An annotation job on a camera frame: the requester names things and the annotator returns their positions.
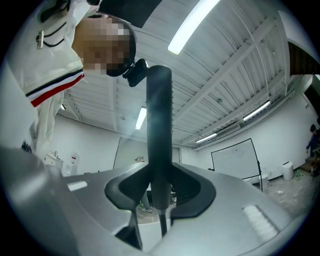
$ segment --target white jacket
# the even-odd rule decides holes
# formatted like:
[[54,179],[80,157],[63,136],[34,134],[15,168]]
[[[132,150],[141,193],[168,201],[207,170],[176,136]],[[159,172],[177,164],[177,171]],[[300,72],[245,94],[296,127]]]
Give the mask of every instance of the white jacket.
[[[35,150],[34,153],[41,158],[47,153],[53,136],[54,116],[63,103],[63,91],[74,86],[84,77],[82,61],[71,48],[71,45],[74,40],[75,27],[85,16],[90,5],[87,4],[86,0],[71,0],[67,15],[56,14],[41,23],[40,15],[42,11],[52,7],[55,3],[55,0],[45,2],[25,22],[12,42],[3,62],[1,80],[1,85],[4,85],[1,86],[0,93],[3,93],[1,97],[5,97],[5,93],[11,93],[7,96],[16,101],[16,108],[7,111],[19,113],[21,109],[18,109],[18,106],[29,111],[25,113],[29,120],[21,123],[20,131],[15,132],[23,134],[21,137],[25,138],[24,140],[33,151]],[[49,35],[64,22],[66,22],[66,25],[63,28],[52,36],[44,38],[44,41],[51,45],[56,44],[62,38],[64,41],[54,47],[43,45],[43,48],[38,49],[36,37],[39,31],[44,31],[44,35]],[[21,98],[22,93],[17,94],[17,90],[5,89],[7,86],[14,87],[17,85],[35,107],[37,115],[35,115],[35,110],[27,106],[26,100]],[[13,139],[11,144],[10,136],[8,137],[8,134],[12,133],[8,129],[17,126],[21,114],[12,117],[13,114],[9,118],[5,112],[7,107],[2,106],[1,103],[0,109],[0,123],[5,123],[5,125],[0,124],[0,145],[19,147],[20,143],[21,147],[23,140],[19,142],[21,139],[18,141]]]

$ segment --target white container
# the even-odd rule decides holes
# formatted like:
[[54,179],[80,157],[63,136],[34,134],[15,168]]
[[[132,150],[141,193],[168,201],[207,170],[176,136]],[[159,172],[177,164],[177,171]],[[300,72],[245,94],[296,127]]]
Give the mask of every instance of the white container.
[[282,165],[282,175],[286,181],[291,180],[293,178],[294,165],[292,164],[292,162],[286,162]]
[[268,174],[262,174],[261,176],[258,176],[260,188],[262,183],[262,191],[266,191],[268,189]]

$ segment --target floor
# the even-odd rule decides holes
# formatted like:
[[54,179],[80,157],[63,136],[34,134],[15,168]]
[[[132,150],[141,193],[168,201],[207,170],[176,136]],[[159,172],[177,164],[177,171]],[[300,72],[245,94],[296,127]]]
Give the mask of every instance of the floor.
[[[316,178],[309,173],[300,171],[302,176],[296,177],[296,172],[291,180],[284,180],[282,177],[269,182],[268,188],[264,193],[268,194],[273,200],[278,202],[292,218],[310,211],[313,206],[314,194],[320,183],[320,175]],[[170,211],[175,205],[171,204],[166,213],[166,218],[170,218]],[[136,208],[136,215],[139,224],[153,223],[159,221],[159,216],[155,210],[144,212],[141,207]]]
[[[165,217],[166,219],[170,219],[170,211],[176,207],[173,204],[170,204],[168,210],[166,211]],[[152,223],[159,221],[159,215],[156,213],[155,209],[152,209],[152,212],[145,212],[141,210],[141,207],[138,206],[136,208],[136,216],[138,219],[138,224]]]

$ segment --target person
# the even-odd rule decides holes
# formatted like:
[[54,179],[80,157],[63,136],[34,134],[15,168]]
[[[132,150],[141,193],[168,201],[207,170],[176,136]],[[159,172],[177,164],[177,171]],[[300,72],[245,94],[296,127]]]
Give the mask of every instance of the person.
[[[137,163],[143,163],[145,162],[144,161],[144,157],[143,156],[138,156],[135,161]],[[144,192],[142,198],[141,198],[141,201],[142,201],[142,205],[143,205],[143,208],[141,208],[141,211],[143,212],[147,212],[147,213],[152,213],[152,207],[150,206],[149,204],[149,200],[148,200],[148,196],[147,196],[147,191]]]
[[318,135],[319,131],[317,130],[316,126],[313,124],[310,127],[310,132],[312,133],[312,136],[305,149],[306,149],[306,153],[308,154],[308,150],[310,148],[310,157],[313,158],[315,156],[313,150],[320,144],[319,135]]
[[[8,114],[5,130],[1,130],[7,136],[0,137],[0,145],[23,145],[40,158],[48,151],[64,91],[83,80],[86,72],[121,75],[136,54],[135,35],[125,22],[107,15],[92,16],[97,6],[86,0],[67,2],[65,6],[55,6],[63,3],[55,0],[41,4],[2,62],[1,96],[15,106],[2,108],[1,115],[6,111],[17,114]],[[23,139],[8,134],[21,134]]]

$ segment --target whiteboard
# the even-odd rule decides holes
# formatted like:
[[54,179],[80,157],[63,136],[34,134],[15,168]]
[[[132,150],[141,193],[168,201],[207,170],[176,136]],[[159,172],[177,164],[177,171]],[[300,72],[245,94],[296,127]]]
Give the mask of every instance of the whiteboard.
[[227,174],[240,179],[260,174],[256,151],[251,139],[212,152],[211,156],[214,171],[217,173]]
[[[137,157],[143,157],[143,160],[148,162],[147,143],[121,137],[115,154],[113,168],[116,169],[136,164],[135,159]],[[177,147],[172,148],[172,162],[180,163],[179,148]]]

